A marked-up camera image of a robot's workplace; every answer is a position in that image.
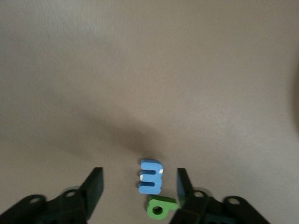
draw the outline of green foam number 6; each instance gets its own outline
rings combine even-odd
[[[178,209],[175,199],[157,195],[151,195],[148,203],[148,215],[153,219],[164,219],[169,210]]]

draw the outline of foam number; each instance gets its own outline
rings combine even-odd
[[[142,160],[139,193],[158,195],[161,192],[163,166],[157,160]]]
[[[151,195],[148,203],[148,215],[153,219],[164,219],[167,217],[169,210],[178,209],[175,199]]]

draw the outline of screw hole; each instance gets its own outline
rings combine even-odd
[[[195,191],[194,192],[194,196],[196,196],[196,197],[204,197],[204,194],[202,192],[200,192],[200,191]]]
[[[156,207],[153,208],[153,213],[155,215],[160,215],[160,214],[162,214],[162,212],[163,212],[163,209],[159,206],[156,206]]]
[[[30,204],[33,204],[33,203],[36,203],[40,200],[40,198],[36,197],[36,198],[33,198],[29,201]]]
[[[67,196],[67,197],[72,197],[72,196],[74,196],[75,194],[76,194],[75,191],[71,191],[71,192],[67,193],[66,196]]]
[[[237,199],[233,198],[233,197],[228,199],[228,201],[229,201],[229,203],[231,203],[233,205],[239,205],[240,204],[240,202]]]

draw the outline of black plastic bracket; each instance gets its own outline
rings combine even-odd
[[[104,190],[103,168],[94,168],[79,189],[46,201],[30,195],[0,215],[0,224],[86,224]]]
[[[270,224],[241,197],[228,196],[221,203],[195,190],[184,168],[178,168],[177,188],[181,208],[170,224]]]

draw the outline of blue foam number 3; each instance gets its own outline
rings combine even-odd
[[[163,166],[157,160],[142,160],[139,193],[158,195],[161,192]]]

